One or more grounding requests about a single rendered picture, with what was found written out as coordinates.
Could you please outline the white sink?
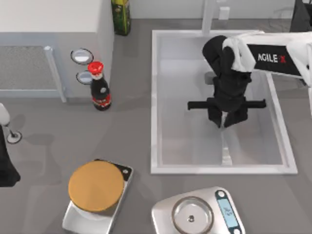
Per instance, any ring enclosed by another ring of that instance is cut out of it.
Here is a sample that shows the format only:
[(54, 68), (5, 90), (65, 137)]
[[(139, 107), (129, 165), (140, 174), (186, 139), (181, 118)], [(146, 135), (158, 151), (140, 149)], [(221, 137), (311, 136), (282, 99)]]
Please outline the white sink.
[(153, 174), (296, 174), (273, 78), (252, 74), (248, 100), (265, 100), (245, 122), (219, 129), (206, 110), (187, 109), (214, 92), (200, 30), (152, 32), (151, 172)]

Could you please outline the tall white tap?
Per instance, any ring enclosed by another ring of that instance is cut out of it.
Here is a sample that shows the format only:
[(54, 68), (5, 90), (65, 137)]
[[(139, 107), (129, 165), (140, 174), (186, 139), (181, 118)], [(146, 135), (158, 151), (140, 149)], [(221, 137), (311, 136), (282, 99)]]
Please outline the tall white tap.
[(203, 18), (201, 31), (204, 36), (208, 36), (211, 30), (214, 11), (217, 6), (217, 0), (204, 0)]

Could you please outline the silver kitchen scale with bowl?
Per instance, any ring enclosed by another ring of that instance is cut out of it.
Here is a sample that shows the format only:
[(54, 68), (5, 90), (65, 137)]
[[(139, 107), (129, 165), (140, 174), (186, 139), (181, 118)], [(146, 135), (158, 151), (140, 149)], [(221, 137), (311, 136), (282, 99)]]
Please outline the silver kitchen scale with bowl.
[(157, 202), (155, 234), (247, 234), (228, 190), (214, 186)]

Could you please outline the dark bottle with red cap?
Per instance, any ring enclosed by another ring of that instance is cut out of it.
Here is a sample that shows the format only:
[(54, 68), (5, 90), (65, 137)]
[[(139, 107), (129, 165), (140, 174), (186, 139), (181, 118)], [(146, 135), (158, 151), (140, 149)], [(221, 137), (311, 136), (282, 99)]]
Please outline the dark bottle with red cap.
[(104, 64), (93, 61), (88, 65), (92, 81), (90, 85), (94, 107), (99, 111), (105, 111), (111, 106), (111, 93), (104, 75)]

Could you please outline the green bottle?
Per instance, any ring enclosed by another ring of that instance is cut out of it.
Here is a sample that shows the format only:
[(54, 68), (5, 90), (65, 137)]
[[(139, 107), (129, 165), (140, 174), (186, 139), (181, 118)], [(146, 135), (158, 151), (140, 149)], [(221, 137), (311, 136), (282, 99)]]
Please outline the green bottle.
[(129, 0), (111, 0), (115, 34), (127, 36), (131, 30)]

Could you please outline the round microwave knob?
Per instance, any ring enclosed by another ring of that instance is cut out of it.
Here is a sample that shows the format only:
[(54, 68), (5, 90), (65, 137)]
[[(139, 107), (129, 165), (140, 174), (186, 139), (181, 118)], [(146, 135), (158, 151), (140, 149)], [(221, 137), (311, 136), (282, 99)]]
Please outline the round microwave knob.
[(94, 60), (92, 52), (85, 48), (79, 48), (71, 51), (71, 60), (79, 65), (88, 65)]
[(89, 71), (85, 70), (76, 74), (76, 80), (83, 85), (90, 85), (92, 83), (92, 75)]

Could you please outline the kitchen scale with wooden plate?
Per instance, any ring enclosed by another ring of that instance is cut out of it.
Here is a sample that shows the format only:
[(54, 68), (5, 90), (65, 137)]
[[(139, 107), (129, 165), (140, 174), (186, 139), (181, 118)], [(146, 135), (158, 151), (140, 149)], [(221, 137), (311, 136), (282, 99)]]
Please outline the kitchen scale with wooden plate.
[(78, 167), (69, 179), (62, 228), (69, 234), (112, 234), (133, 174), (132, 167), (104, 159)]

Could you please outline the pale microwave oven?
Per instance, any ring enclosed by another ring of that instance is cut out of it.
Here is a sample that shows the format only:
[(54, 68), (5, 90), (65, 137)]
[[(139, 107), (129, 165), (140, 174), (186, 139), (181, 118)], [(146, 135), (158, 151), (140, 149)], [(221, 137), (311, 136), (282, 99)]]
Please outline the pale microwave oven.
[(71, 51), (85, 48), (104, 64), (110, 80), (114, 29), (109, 0), (0, 0), (0, 47), (51, 46), (65, 86), (66, 102), (90, 102), (89, 85), (76, 74), (87, 70), (71, 60)]

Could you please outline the grey mesh microwave door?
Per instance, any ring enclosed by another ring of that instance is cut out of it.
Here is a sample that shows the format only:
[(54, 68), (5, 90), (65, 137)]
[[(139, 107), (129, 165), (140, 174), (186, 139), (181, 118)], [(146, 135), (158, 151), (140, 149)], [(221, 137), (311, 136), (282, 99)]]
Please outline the grey mesh microwave door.
[(0, 98), (60, 98), (65, 86), (51, 46), (0, 47)]

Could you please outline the white stemmed cup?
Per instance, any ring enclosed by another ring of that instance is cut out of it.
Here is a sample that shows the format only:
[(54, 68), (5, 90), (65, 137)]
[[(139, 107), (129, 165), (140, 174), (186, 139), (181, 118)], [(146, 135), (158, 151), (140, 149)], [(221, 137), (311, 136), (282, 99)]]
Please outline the white stemmed cup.
[(7, 142), (9, 144), (17, 144), (22, 139), (22, 133), (19, 131), (13, 131), (10, 128), (10, 114), (6, 107), (0, 102), (0, 125), (4, 126), (8, 132)]

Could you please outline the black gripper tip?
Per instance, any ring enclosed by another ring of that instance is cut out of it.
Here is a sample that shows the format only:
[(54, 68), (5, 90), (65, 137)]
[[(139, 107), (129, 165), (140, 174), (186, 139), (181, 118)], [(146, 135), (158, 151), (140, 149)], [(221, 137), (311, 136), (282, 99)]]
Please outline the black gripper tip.
[(0, 188), (14, 187), (21, 179), (7, 151), (4, 132), (0, 125)]

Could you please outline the white wall socket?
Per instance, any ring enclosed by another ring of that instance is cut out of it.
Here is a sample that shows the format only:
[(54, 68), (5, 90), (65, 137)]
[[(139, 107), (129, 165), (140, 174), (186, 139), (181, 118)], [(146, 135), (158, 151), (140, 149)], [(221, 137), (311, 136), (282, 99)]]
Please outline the white wall socket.
[(219, 20), (228, 20), (230, 17), (230, 7), (228, 6), (222, 6), (219, 8)]

